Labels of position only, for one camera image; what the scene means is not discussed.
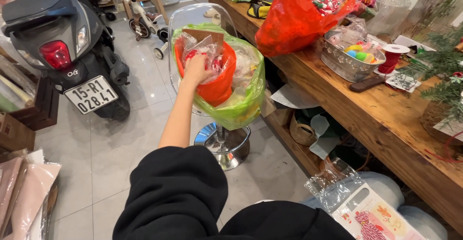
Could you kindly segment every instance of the chair chrome base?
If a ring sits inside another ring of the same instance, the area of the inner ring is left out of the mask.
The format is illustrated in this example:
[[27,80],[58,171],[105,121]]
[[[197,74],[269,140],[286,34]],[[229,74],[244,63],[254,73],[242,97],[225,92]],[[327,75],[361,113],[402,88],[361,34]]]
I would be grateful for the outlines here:
[[245,129],[227,130],[213,122],[200,130],[194,145],[208,148],[222,169],[228,171],[239,166],[249,154],[251,129],[248,126]]

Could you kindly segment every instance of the children's tricycle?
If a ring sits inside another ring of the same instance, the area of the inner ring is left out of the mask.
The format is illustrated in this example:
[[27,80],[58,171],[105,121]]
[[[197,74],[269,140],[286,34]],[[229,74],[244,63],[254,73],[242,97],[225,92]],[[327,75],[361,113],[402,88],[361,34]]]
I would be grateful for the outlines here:
[[140,41],[142,38],[148,38],[151,33],[157,35],[164,45],[159,48],[154,48],[154,54],[157,58],[163,59],[164,53],[167,50],[168,27],[159,28],[157,21],[162,17],[162,14],[147,13],[143,9],[140,2],[136,0],[124,0],[125,3],[130,4],[134,18],[129,20],[130,29],[135,33],[136,40]]

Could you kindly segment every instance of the clear acrylic chair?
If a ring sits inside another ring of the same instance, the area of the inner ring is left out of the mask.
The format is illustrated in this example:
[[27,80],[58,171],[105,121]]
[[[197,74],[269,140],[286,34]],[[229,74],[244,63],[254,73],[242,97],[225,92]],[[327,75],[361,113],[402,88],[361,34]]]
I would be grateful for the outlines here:
[[[206,18],[204,13],[210,9],[214,9],[217,13],[212,18]],[[173,33],[174,30],[183,28],[187,24],[201,24],[204,22],[217,24],[230,35],[237,36],[228,12],[222,6],[212,3],[193,4],[175,11],[170,18],[169,33]],[[172,57],[172,35],[168,38],[168,53],[170,82],[175,92],[178,93],[181,78],[177,70],[177,63]],[[195,105],[193,105],[192,112],[200,116],[209,116],[201,112],[200,108]],[[246,160],[250,149],[250,135],[251,129],[248,126],[243,127],[243,129],[227,130],[220,124],[213,122],[199,131],[194,139],[194,145],[203,145],[208,148],[214,154],[222,169],[227,171]]]

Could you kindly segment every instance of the jeans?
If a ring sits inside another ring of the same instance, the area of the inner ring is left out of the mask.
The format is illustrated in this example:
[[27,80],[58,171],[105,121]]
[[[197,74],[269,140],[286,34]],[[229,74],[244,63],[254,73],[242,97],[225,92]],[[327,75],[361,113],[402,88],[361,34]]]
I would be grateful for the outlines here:
[[[391,205],[391,207],[395,208],[420,234],[428,240],[447,240],[447,230],[437,220],[417,207],[403,205],[404,196],[399,186],[391,178],[376,172],[358,173],[371,189]],[[301,201],[301,204],[323,209],[321,202],[315,196]]]

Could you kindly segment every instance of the black sleeve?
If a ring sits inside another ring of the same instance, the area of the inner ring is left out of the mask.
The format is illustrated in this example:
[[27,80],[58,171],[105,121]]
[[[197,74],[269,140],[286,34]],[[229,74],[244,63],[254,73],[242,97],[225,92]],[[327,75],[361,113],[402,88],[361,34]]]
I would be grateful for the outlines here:
[[227,180],[205,147],[151,152],[130,174],[130,185],[114,240],[182,240],[218,233]]

